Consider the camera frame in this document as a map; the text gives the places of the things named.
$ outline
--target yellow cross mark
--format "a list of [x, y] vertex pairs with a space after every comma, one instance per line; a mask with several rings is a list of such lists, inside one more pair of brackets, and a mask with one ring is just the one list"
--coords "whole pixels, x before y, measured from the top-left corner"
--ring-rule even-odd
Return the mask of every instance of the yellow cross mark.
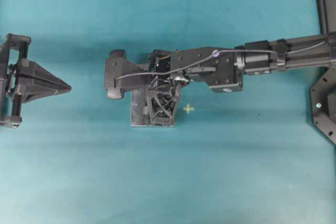
[[191, 111], [194, 111], [195, 108], [191, 107], [190, 104], [187, 104], [187, 107], [184, 107], [183, 110], [187, 112], [187, 114], [190, 114]]

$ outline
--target black hexagonal plate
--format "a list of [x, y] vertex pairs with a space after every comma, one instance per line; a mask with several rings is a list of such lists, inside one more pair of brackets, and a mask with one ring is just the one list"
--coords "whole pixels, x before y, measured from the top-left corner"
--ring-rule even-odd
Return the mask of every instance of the black hexagonal plate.
[[336, 87], [336, 70], [330, 68], [310, 89], [313, 123], [336, 145], [336, 124], [328, 112], [328, 94]]

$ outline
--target teal tabletop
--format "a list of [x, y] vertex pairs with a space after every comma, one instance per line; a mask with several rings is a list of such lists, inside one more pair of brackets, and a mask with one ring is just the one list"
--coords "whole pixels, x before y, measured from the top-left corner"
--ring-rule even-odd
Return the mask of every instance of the teal tabletop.
[[28, 58], [72, 86], [0, 129], [0, 223], [336, 223], [335, 149], [311, 123], [320, 69], [231, 94], [192, 83], [174, 128], [131, 128], [130, 94], [103, 88], [113, 49], [146, 63], [319, 32], [316, 0], [0, 0], [0, 42], [30, 36]]

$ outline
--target black clamp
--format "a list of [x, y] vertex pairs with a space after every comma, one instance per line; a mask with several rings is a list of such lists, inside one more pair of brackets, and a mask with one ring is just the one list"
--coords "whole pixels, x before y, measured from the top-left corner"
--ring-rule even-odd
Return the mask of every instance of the black clamp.
[[328, 44], [330, 46], [330, 63], [336, 65], [336, 32], [329, 33]]
[[288, 52], [288, 46], [287, 46], [286, 40], [284, 39], [277, 40], [276, 52], [278, 53], [278, 58], [277, 58], [278, 71], [285, 72], [286, 71], [286, 54]]

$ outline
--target pointed black piece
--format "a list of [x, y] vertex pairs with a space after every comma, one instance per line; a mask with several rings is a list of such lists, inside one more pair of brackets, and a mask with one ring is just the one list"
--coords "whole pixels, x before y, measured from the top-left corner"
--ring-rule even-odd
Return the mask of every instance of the pointed black piece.
[[[71, 86], [27, 59], [29, 37], [13, 34], [6, 37], [0, 47], [0, 125], [17, 128], [22, 121], [22, 103], [70, 92]], [[11, 49], [19, 51], [19, 60], [13, 66], [8, 65]], [[5, 95], [13, 101], [11, 115], [4, 113]]]

